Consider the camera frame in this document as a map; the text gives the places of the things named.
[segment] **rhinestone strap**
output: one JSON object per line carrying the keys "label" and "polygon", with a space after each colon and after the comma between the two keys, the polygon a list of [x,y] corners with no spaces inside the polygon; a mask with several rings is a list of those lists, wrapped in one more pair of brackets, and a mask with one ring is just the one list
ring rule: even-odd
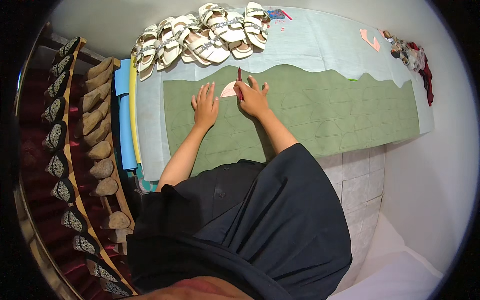
{"label": "rhinestone strap", "polygon": [[166,39],[165,41],[163,41],[160,45],[158,45],[155,49],[156,52],[159,52],[163,47],[165,47],[166,45],[170,44],[171,42],[175,41],[176,38],[175,37],[171,37],[169,39]]}
{"label": "rhinestone strap", "polygon": [[206,11],[204,11],[204,13],[200,17],[200,19],[203,20],[209,12],[214,11],[214,10],[223,10],[224,11],[225,9],[221,6],[214,5],[214,6],[210,7],[209,9],[207,9]]}
{"label": "rhinestone strap", "polygon": [[257,24],[253,24],[253,23],[250,23],[250,22],[247,22],[245,23],[245,25],[243,27],[253,27],[255,28],[256,30],[260,30],[261,32],[265,33],[266,35],[268,34],[268,30],[263,28],[262,26],[259,26]]}
{"label": "rhinestone strap", "polygon": [[170,26],[172,25],[172,22],[166,22],[165,24],[163,24],[161,27],[158,28],[158,32],[161,32],[163,30],[163,28],[167,27],[167,26]]}
{"label": "rhinestone strap", "polygon": [[145,33],[150,32],[150,31],[155,31],[155,32],[158,33],[158,28],[157,28],[157,29],[154,29],[154,28],[152,28],[152,29],[145,29],[144,32],[143,32],[140,36],[143,36]]}
{"label": "rhinestone strap", "polygon": [[181,34],[187,30],[188,28],[190,28],[191,26],[197,26],[197,23],[190,23],[190,24],[187,24],[185,25],[181,30],[177,31],[177,33],[175,34],[175,38],[176,39],[179,39]]}
{"label": "rhinestone strap", "polygon": [[214,43],[218,42],[219,40],[220,40],[219,36],[216,36],[216,37],[212,38],[211,40],[209,40],[208,42],[206,42],[205,44],[203,44],[199,48],[200,52],[207,50],[208,48],[210,48]]}
{"label": "rhinestone strap", "polygon": [[264,10],[263,8],[249,8],[249,9],[247,9],[247,13],[250,13],[250,12],[263,12],[265,15],[268,16],[267,11]]}
{"label": "rhinestone strap", "polygon": [[232,24],[235,24],[235,23],[241,23],[242,21],[243,21],[242,17],[235,17],[231,20],[221,22],[221,23],[217,23],[217,24],[213,25],[212,30],[215,30],[215,29],[221,28],[221,27],[225,27],[225,26],[228,26],[228,25],[232,25]]}
{"label": "rhinestone strap", "polygon": [[142,49],[140,49],[138,51],[137,57],[139,57],[140,55],[143,55],[145,52],[147,52],[148,50],[152,50],[152,49],[155,49],[154,45],[149,45],[149,46],[143,47]]}

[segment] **black shirt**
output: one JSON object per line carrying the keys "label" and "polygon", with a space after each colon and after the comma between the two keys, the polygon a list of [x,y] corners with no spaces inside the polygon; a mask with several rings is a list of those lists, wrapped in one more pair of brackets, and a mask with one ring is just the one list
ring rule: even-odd
{"label": "black shirt", "polygon": [[340,201],[301,144],[266,166],[222,165],[142,201],[127,245],[144,293],[214,276],[254,299],[326,299],[351,264]]}

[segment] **finger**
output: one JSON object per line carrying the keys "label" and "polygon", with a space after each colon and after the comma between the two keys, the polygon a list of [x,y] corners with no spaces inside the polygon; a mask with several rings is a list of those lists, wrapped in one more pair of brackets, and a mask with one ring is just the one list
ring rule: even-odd
{"label": "finger", "polygon": [[257,92],[260,92],[260,88],[258,87],[258,83],[253,76],[249,75],[248,76],[248,81],[250,82],[250,85],[252,86],[252,89],[254,89]]}
{"label": "finger", "polygon": [[196,101],[200,100],[200,95],[202,94],[202,90],[203,90],[203,89],[204,89],[204,86],[202,85],[202,86],[200,87],[200,89],[198,90],[198,94],[197,94],[197,99],[196,99]]}
{"label": "finger", "polygon": [[267,95],[269,88],[270,88],[270,87],[268,86],[268,83],[264,83],[264,89],[262,90],[262,94],[263,94],[264,96]]}
{"label": "finger", "polygon": [[203,102],[203,100],[205,100],[209,86],[210,86],[210,83],[205,84],[205,87],[203,88],[203,90],[200,94],[200,100],[197,99],[197,102],[199,102],[199,101]]}
{"label": "finger", "polygon": [[208,93],[207,93],[207,102],[208,103],[212,103],[212,99],[213,99],[213,93],[215,91],[215,81],[212,82],[212,86],[210,87],[210,89],[208,90]]}
{"label": "finger", "polygon": [[248,89],[250,89],[250,87],[247,84],[245,84],[245,82],[243,81],[235,82],[234,86],[238,87],[242,93],[246,93]]}
{"label": "finger", "polygon": [[193,110],[197,110],[197,100],[195,100],[195,95],[192,95],[192,107]]}
{"label": "finger", "polygon": [[218,97],[215,97],[215,99],[213,100],[212,112],[214,112],[216,115],[218,114],[218,103]]}

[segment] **pen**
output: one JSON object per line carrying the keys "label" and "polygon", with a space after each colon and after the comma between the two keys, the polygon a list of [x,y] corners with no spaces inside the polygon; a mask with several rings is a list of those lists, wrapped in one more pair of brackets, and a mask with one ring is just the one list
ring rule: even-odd
{"label": "pen", "polygon": [[[239,71],[237,73],[237,80],[241,81],[241,69],[240,69],[240,67],[239,67]],[[241,93],[240,89],[239,89],[239,100],[240,100],[240,102],[243,101],[243,94]]]}

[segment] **blue foam sheet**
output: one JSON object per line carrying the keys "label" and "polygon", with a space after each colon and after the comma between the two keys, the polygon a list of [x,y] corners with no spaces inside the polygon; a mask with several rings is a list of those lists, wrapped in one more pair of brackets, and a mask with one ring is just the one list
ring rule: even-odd
{"label": "blue foam sheet", "polygon": [[115,93],[128,94],[130,85],[130,59],[120,61],[120,69],[115,71]]}
{"label": "blue foam sheet", "polygon": [[130,127],[130,97],[124,95],[120,98],[120,148],[121,162],[124,170],[137,167],[135,151],[133,149],[132,128]]}

